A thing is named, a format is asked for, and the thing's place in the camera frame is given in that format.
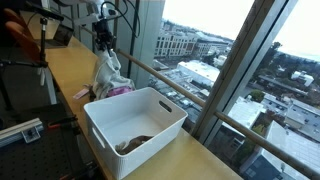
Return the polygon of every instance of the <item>sky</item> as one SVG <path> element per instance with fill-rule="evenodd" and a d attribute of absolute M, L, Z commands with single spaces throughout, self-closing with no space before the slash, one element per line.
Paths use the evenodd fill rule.
<path fill-rule="evenodd" d="M 253 2 L 166 0 L 163 18 L 235 39 Z M 280 51 L 320 61 L 320 0 L 298 0 L 274 41 L 283 45 Z"/>

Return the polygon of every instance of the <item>city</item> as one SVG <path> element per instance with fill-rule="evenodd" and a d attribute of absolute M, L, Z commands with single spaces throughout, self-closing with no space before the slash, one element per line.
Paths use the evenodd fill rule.
<path fill-rule="evenodd" d="M 232 44 L 163 19 L 153 68 L 205 101 Z M 228 115 L 320 171 L 320 63 L 281 52 L 281 46 L 269 48 Z M 191 130 L 201 107 L 153 76 L 149 86 L 188 112 L 183 128 Z M 209 150 L 246 179 L 307 179 L 226 123 Z"/>

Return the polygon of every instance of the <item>metal railing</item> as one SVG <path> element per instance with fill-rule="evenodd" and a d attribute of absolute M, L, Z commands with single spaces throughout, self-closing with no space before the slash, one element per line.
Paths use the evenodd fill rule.
<path fill-rule="evenodd" d="M 140 62 L 139 60 L 135 59 L 131 55 L 123 52 L 121 49 L 117 49 L 116 53 L 121 54 L 124 57 L 128 58 L 130 61 L 134 62 L 139 67 L 143 68 L 144 70 L 146 70 L 150 74 L 152 74 L 155 77 L 159 78 L 161 81 L 165 82 L 166 84 L 168 84 L 169 86 L 171 86 L 172 88 L 174 88 L 175 90 L 180 92 L 181 94 L 185 95 L 187 98 L 191 99 L 192 101 L 197 103 L 199 106 L 201 106 L 201 107 L 205 106 L 205 101 L 203 101 L 202 99 L 200 99 L 197 96 L 193 95 L 192 93 L 190 93 L 189 91 L 185 90 L 183 87 L 177 85 L 173 81 L 169 80 L 165 76 L 161 75 L 160 73 L 158 73 L 157 71 L 155 71 L 151 67 L 143 64 L 142 62 Z M 230 126 L 235 128 L 236 130 L 238 130 L 239 132 L 244 134 L 247 138 L 252 140 L 254 143 L 256 143 L 257 145 L 259 145 L 262 148 L 266 149 L 267 151 L 272 153 L 274 156 L 278 157 L 279 159 L 284 161 L 286 164 L 288 164 L 289 166 L 291 166 L 294 169 L 298 170 L 300 173 L 302 173 L 303 175 L 307 176 L 308 178 L 310 178 L 310 179 L 320 179 L 319 172 L 317 172 L 317 171 L 311 169 L 310 167 L 306 166 L 301 161 L 297 160 L 295 157 L 287 154 L 286 152 L 284 152 L 283 150 L 281 150 L 277 146 L 271 144 L 265 138 L 257 135 L 255 132 L 253 132 L 250 129 L 246 128 L 245 126 L 243 126 L 242 124 L 238 123 L 237 121 L 235 121 L 231 117 L 227 116 L 226 114 L 224 114 L 222 112 L 219 112 L 219 111 L 215 111 L 215 112 L 212 113 L 212 115 L 218 117 L 223 122 L 229 124 Z"/>

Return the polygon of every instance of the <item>pink cloth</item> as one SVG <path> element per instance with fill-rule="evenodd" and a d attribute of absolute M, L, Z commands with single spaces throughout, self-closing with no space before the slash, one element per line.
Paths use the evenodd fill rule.
<path fill-rule="evenodd" d="M 124 93 L 131 92 L 131 91 L 132 91 L 132 89 L 128 86 L 114 88 L 108 92 L 108 97 L 116 96 L 119 94 L 124 94 Z"/>

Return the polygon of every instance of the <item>wooden countertop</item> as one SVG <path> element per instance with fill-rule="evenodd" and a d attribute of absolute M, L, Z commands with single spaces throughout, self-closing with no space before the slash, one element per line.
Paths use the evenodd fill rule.
<path fill-rule="evenodd" d="M 32 15 L 22 12 L 27 22 Z M 29 29 L 33 36 L 40 38 L 39 17 L 35 16 L 30 22 Z M 52 38 L 57 28 L 57 22 L 49 21 L 46 38 Z M 99 158 L 99 154 L 88 137 L 87 122 L 83 106 L 88 103 L 88 97 L 79 100 L 72 98 L 83 87 L 91 83 L 94 67 L 98 57 L 72 38 L 67 48 L 46 49 L 46 60 L 71 110 L 78 117 L 78 123 L 88 141 L 104 176 L 112 180 L 114 177 Z M 241 179 L 227 165 L 203 147 L 198 141 L 183 129 L 177 138 L 154 155 L 147 162 L 125 177 L 126 180 L 152 179 Z"/>

